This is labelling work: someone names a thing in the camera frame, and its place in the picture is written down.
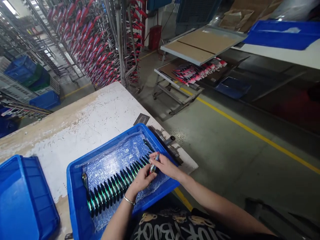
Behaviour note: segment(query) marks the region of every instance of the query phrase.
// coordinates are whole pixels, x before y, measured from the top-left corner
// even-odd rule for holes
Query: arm
[[[150,162],[164,174],[179,181],[209,215],[240,234],[266,233],[274,235],[267,227],[242,208],[210,191],[177,168],[167,157],[160,155],[160,162],[150,155]]]
[[[147,164],[141,168],[134,181],[129,186],[125,193],[127,199],[132,202],[136,201],[138,192],[145,189],[157,176],[156,173],[152,173],[147,176],[151,164]],[[131,219],[133,205],[127,200],[122,199],[118,209],[110,219],[101,240],[109,239],[124,239],[129,220]]]

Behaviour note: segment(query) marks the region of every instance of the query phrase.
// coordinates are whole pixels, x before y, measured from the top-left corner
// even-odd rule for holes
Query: black t-shirt
[[[188,212],[170,208],[162,210],[157,214],[145,212],[133,230],[130,239],[279,240],[280,238],[269,234],[239,235],[198,209]]]

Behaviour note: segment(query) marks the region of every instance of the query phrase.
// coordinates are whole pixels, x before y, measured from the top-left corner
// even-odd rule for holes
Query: bubble wrap
[[[120,170],[129,167],[132,162],[139,161],[139,158],[145,154],[149,155],[148,151],[150,149],[144,144],[143,139],[147,138],[141,131],[131,134],[122,139],[117,145],[78,165],[77,167],[82,166],[83,172],[87,174],[89,190],[93,191],[94,188],[97,188],[97,185],[107,181],[115,173],[120,175]],[[155,151],[159,151],[154,145],[151,144],[151,146]],[[158,172],[156,179],[145,190],[138,193],[133,212],[140,209],[146,203],[144,201],[146,196],[157,190],[168,179],[168,176],[162,172]],[[101,230],[108,224],[120,202],[116,202],[112,207],[102,211],[102,214],[94,217],[93,222],[96,231]]]

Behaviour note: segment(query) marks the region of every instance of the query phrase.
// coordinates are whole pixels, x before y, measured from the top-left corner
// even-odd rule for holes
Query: blue plastic crate
[[[37,157],[0,165],[0,239],[48,239],[60,223]]]
[[[1,109],[3,110],[3,112],[7,111],[8,108],[3,108]],[[7,135],[9,135],[10,133],[16,131],[18,129],[18,124],[11,120],[11,119],[7,119],[6,117],[2,117],[0,116],[0,138],[3,138]]]
[[[22,56],[12,61],[4,71],[4,74],[23,83],[34,74],[36,68],[37,64],[35,64],[28,56]]]
[[[70,219],[71,226],[73,230],[73,237],[75,240],[97,240],[100,239],[105,228],[98,232],[95,232],[95,227],[93,221],[90,217],[90,213],[87,206],[86,200],[86,189],[83,186],[81,175],[82,167],[76,167],[89,159],[97,156],[98,154],[106,151],[107,149],[117,145],[126,136],[133,133],[142,131],[146,139],[152,146],[154,146],[156,151],[159,151],[163,155],[167,156],[174,164],[176,164],[167,151],[163,148],[158,139],[154,134],[147,128],[146,125],[139,123],[127,131],[121,133],[117,137],[108,141],[107,143],[101,145],[100,147],[92,150],[86,155],[78,158],[77,160],[70,163],[67,167],[67,190],[69,199],[69,209],[70,209]],[[169,178],[152,194],[143,198],[145,204],[140,209],[135,209],[133,214],[146,210],[148,207],[153,205],[159,199],[172,192],[176,187],[179,186],[179,182]]]
[[[260,20],[253,25],[243,42],[267,47],[304,50],[319,38],[320,22]]]
[[[50,110],[61,104],[60,97],[55,91],[49,91],[29,101],[29,104],[38,108]]]
[[[249,91],[251,85],[241,82],[235,78],[227,77],[219,83],[215,89],[231,98],[239,99]]]

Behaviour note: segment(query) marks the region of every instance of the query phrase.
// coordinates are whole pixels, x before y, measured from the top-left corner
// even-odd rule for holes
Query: green crate
[[[47,72],[47,70],[43,69],[40,79],[30,85],[29,89],[35,92],[48,86],[50,86],[50,74]]]
[[[34,74],[31,77],[29,77],[25,82],[23,82],[22,85],[25,87],[29,87],[33,83],[38,81],[41,77],[42,70],[43,70],[43,67],[40,64],[37,64],[36,71],[34,72]]]

